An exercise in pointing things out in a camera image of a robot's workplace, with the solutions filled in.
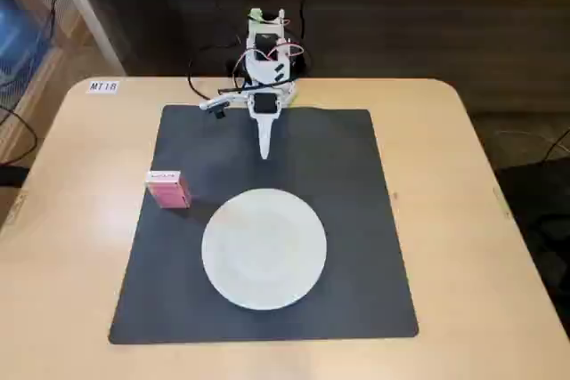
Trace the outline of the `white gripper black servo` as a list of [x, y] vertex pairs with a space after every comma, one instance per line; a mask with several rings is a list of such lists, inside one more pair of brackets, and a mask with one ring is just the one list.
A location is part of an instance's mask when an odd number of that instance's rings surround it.
[[271, 147], [273, 122], [281, 114], [281, 101], [276, 93], [250, 93], [248, 111], [256, 120], [260, 156], [267, 160]]

